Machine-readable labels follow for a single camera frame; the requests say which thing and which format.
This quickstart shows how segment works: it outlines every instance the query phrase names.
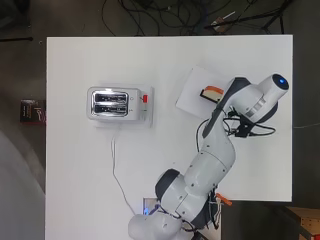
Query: black cable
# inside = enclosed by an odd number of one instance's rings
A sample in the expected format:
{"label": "black cable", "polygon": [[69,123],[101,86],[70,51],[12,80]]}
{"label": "black cable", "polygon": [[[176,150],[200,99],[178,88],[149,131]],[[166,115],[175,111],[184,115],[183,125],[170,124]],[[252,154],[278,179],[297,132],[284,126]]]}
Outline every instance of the black cable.
{"label": "black cable", "polygon": [[104,10],[104,6],[106,5],[107,0],[104,0],[103,4],[102,4],[102,9],[101,9],[101,19],[102,22],[104,24],[104,26],[109,30],[109,32],[113,35],[116,36],[113,31],[108,27],[108,25],[106,24],[106,22],[104,21],[104,16],[103,16],[103,10]]}
{"label": "black cable", "polygon": [[208,13],[208,14],[207,14],[207,17],[209,17],[210,15],[215,14],[215,13],[219,12],[220,10],[224,9],[224,8],[227,7],[230,3],[231,3],[231,0],[229,0],[228,2],[226,2],[226,3],[225,3],[223,6],[221,6],[220,8],[218,8],[218,9],[216,9],[216,10]]}
{"label": "black cable", "polygon": [[[227,118],[224,118],[223,121],[227,121],[227,120],[232,120],[232,121],[239,121],[240,122],[240,118],[234,118],[234,117],[227,117]],[[267,129],[267,130],[270,130],[271,132],[268,132],[268,133],[255,133],[255,132],[250,132],[249,133],[249,137],[261,137],[261,136],[269,136],[269,135],[272,135],[276,132],[276,129],[273,128],[273,127],[267,127],[267,126],[263,126],[261,124],[257,124],[257,123],[253,123],[253,126],[254,127],[259,127],[259,128],[263,128],[263,129]],[[236,134],[237,133],[237,130],[231,130],[230,134],[228,134],[228,136],[230,135],[233,135],[233,134]]]}
{"label": "black cable", "polygon": [[[158,9],[158,13],[159,13],[159,16],[160,16],[160,19],[161,19],[161,22],[165,25],[165,26],[167,26],[168,28],[181,28],[182,26],[181,25],[178,25],[178,26],[170,26],[168,23],[166,23],[165,21],[164,21],[164,19],[163,19],[163,17],[162,17],[162,11],[160,11],[160,8],[159,8],[159,6],[158,6],[158,4],[154,1],[153,2],[153,4],[156,6],[156,8]],[[169,14],[171,14],[171,15],[175,15],[174,13],[172,13],[172,12],[168,12],[168,11],[165,11],[164,13],[169,13]]]}
{"label": "black cable", "polygon": [[207,119],[207,120],[204,120],[202,123],[200,123],[200,125],[198,126],[198,128],[197,128],[197,132],[196,132],[196,143],[197,143],[197,151],[199,152],[199,130],[200,130],[200,128],[201,128],[201,126],[205,123],[205,122],[207,122],[207,121],[209,121],[209,119]]}
{"label": "black cable", "polygon": [[159,25],[159,22],[148,12],[146,11],[143,11],[143,10],[135,10],[135,9],[129,9],[127,8],[126,6],[123,5],[123,7],[127,10],[127,11],[130,11],[130,12],[136,12],[136,13],[144,13],[146,15],[148,15],[157,25],[157,35],[160,36],[160,25]]}
{"label": "black cable", "polygon": [[188,225],[190,226],[190,229],[186,229],[186,228],[183,227],[182,229],[183,229],[184,231],[186,231],[186,232],[196,232],[196,231],[198,231],[198,229],[195,228],[195,227],[193,227],[192,224],[189,223],[188,221],[182,220],[182,222],[183,222],[183,223],[186,223],[186,224],[188,224]]}
{"label": "black cable", "polygon": [[[136,9],[136,11],[138,11],[137,6],[134,4],[134,2],[132,0],[130,0],[130,2],[132,3],[132,5],[134,6],[134,8]],[[145,36],[145,33],[143,32],[140,24],[141,24],[141,16],[140,16],[140,12],[138,12],[138,22],[137,20],[134,18],[134,16],[131,14],[131,12],[129,10],[127,10],[127,8],[125,7],[123,0],[118,0],[118,3],[122,6],[122,8],[130,15],[130,17],[132,18],[132,20],[135,22],[135,24],[137,25],[138,29],[137,29],[137,33],[136,36],[139,35],[139,32],[141,31],[142,35]]]}
{"label": "black cable", "polygon": [[258,0],[247,0],[248,5],[244,8],[244,10],[240,13],[240,15],[237,17],[237,19],[235,20],[234,23],[231,24],[231,26],[229,28],[227,28],[223,33],[227,33],[228,31],[231,30],[231,28],[238,23],[239,19],[241,18],[241,16],[253,5],[257,2]]}

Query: wire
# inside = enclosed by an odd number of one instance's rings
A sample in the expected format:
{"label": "wire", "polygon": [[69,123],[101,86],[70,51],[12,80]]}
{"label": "wire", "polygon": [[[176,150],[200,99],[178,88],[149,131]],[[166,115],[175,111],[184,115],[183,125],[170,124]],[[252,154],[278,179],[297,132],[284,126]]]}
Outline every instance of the wire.
{"label": "wire", "polygon": [[196,143],[197,143],[197,151],[198,152],[199,152],[199,130],[200,130],[201,126],[207,121],[209,121],[209,119],[204,120],[202,123],[200,123],[200,125],[198,126],[197,131],[196,131]]}
{"label": "wire", "polygon": [[129,12],[144,13],[144,14],[148,15],[156,23],[156,25],[157,25],[157,35],[160,36],[160,25],[159,25],[159,22],[150,13],[148,13],[146,11],[143,11],[143,10],[129,9],[124,4],[122,6],[125,8],[125,10],[127,10]]}
{"label": "wire", "polygon": [[225,7],[227,7],[229,4],[231,3],[231,0],[229,0],[228,2],[226,2],[223,6],[221,6],[220,8],[214,10],[213,12],[210,12],[207,14],[207,17],[209,17],[212,14],[215,14],[217,12],[219,12],[220,10],[224,9]]}
{"label": "wire", "polygon": [[[234,118],[234,117],[227,117],[227,118],[224,118],[223,121],[227,121],[227,120],[233,120],[233,121],[239,121],[241,122],[240,118]],[[276,132],[276,129],[273,128],[273,127],[267,127],[267,126],[263,126],[261,124],[257,124],[257,123],[253,123],[253,126],[254,127],[259,127],[259,128],[263,128],[263,129],[267,129],[267,130],[270,130],[270,132],[268,133],[254,133],[254,132],[250,132],[248,134],[249,137],[260,137],[260,136],[269,136],[271,134],[274,134]],[[238,130],[237,129],[231,129],[231,131],[228,133],[228,136],[230,135],[235,135],[238,133]]]}
{"label": "wire", "polygon": [[[132,3],[133,7],[136,9],[136,11],[139,11],[137,6],[135,5],[134,1],[130,0],[130,2]],[[127,10],[127,8],[125,7],[123,0],[118,0],[118,3],[122,6],[122,8],[130,15],[130,17],[132,18],[132,20],[135,22],[135,24],[137,25],[138,29],[137,29],[137,33],[136,35],[139,35],[139,32],[141,31],[142,35],[145,36],[145,33],[143,32],[140,24],[141,24],[141,16],[140,16],[140,12],[138,13],[138,22],[137,20],[134,18],[134,16],[131,14],[131,12],[129,10]]]}
{"label": "wire", "polygon": [[104,16],[103,16],[103,11],[104,11],[104,6],[106,5],[106,3],[107,3],[107,0],[104,0],[104,2],[103,2],[103,5],[102,5],[102,9],[101,9],[101,19],[102,19],[102,22],[103,22],[103,24],[104,24],[104,26],[109,30],[109,32],[113,35],[113,36],[116,36],[115,34],[114,34],[114,32],[109,28],[109,26],[106,24],[106,22],[104,21]]}
{"label": "wire", "polygon": [[293,129],[303,129],[303,128],[309,128],[309,127],[315,127],[315,126],[319,126],[320,123],[314,123],[314,124],[310,124],[310,125],[305,125],[305,126],[299,126],[299,127],[292,127]]}
{"label": "wire", "polygon": [[128,202],[126,194],[125,194],[125,192],[124,192],[124,190],[123,190],[123,188],[122,188],[122,186],[121,186],[121,184],[120,184],[120,182],[119,182],[119,180],[118,180],[118,178],[116,176],[116,173],[115,173],[115,171],[116,171],[116,137],[117,137],[119,131],[120,131],[120,126],[116,130],[116,132],[113,134],[112,140],[111,140],[111,155],[112,155],[112,163],[113,163],[113,165],[112,165],[112,175],[113,175],[114,179],[117,181],[117,183],[118,183],[118,185],[120,187],[120,190],[122,192],[124,201],[126,202],[127,206],[131,210],[132,214],[136,215],[134,210],[133,210],[133,208],[131,207],[130,203]]}
{"label": "wire", "polygon": [[190,229],[186,229],[186,228],[182,227],[182,229],[183,229],[184,231],[186,231],[186,232],[196,232],[196,231],[198,231],[198,229],[195,228],[195,227],[193,227],[192,224],[189,223],[188,221],[182,220],[182,222],[183,222],[183,223],[186,223],[186,224],[188,224],[188,225],[190,226]]}
{"label": "wire", "polygon": [[227,28],[223,33],[227,33],[228,31],[230,31],[230,29],[238,23],[239,19],[241,18],[241,16],[253,5],[257,2],[258,0],[247,0],[248,5],[244,8],[244,10],[240,13],[240,15],[237,17],[237,19],[234,21],[234,23],[231,24],[231,26],[229,28]]}

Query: gray floor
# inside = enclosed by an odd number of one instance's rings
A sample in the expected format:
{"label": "gray floor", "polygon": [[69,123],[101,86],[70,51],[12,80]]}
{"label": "gray floor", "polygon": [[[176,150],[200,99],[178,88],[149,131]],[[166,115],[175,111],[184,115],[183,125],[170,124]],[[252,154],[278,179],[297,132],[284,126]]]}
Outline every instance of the gray floor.
{"label": "gray floor", "polygon": [[[158,1],[165,6],[172,1]],[[225,0],[215,0],[212,9],[223,5]],[[282,1],[260,0],[245,13],[245,16],[266,12],[278,7]],[[101,21],[103,0],[34,0],[29,19],[31,27],[17,26],[0,31],[0,38],[32,35],[33,42],[0,43],[0,100],[2,113],[10,124],[22,132],[30,143],[41,164],[45,167],[46,133],[43,126],[22,126],[19,123],[21,99],[45,99],[46,97],[46,37],[48,36],[110,36]],[[245,0],[233,1],[226,9],[211,16],[213,21],[233,10],[241,11]],[[320,1],[296,0],[285,13],[286,33],[294,34],[294,125],[302,126],[320,122],[318,81],[318,56],[320,48]],[[136,26],[117,1],[109,0],[105,19],[119,36],[133,36]],[[166,17],[168,23],[179,24]],[[146,35],[155,35],[152,20],[142,16]],[[280,33],[278,21],[270,28]],[[178,35],[176,29],[161,24],[161,34]],[[199,30],[201,35],[210,32]],[[258,30],[235,26],[228,34],[263,34]],[[293,140],[293,203],[299,207],[320,208],[320,127],[294,130]],[[236,202],[232,208],[223,209],[223,239],[294,239],[290,226],[272,214],[260,203]]]}

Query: white tabletop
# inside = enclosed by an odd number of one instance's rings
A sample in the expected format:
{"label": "white tabletop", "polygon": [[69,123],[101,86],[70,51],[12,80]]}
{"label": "white tabletop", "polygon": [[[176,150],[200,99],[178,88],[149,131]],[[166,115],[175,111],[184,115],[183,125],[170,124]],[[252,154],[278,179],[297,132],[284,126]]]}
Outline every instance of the white tabletop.
{"label": "white tabletop", "polygon": [[232,138],[237,159],[219,192],[230,199],[291,201],[292,36],[49,38],[47,240],[129,239],[131,212],[112,177],[115,129],[96,128],[87,118],[87,90],[108,83],[155,89],[153,127],[121,130],[117,139],[117,176],[141,213],[159,175],[168,168],[184,174],[196,155],[201,119],[175,107],[194,66],[223,81],[245,76],[258,83],[273,73],[288,80],[290,91],[266,122],[277,132]]}

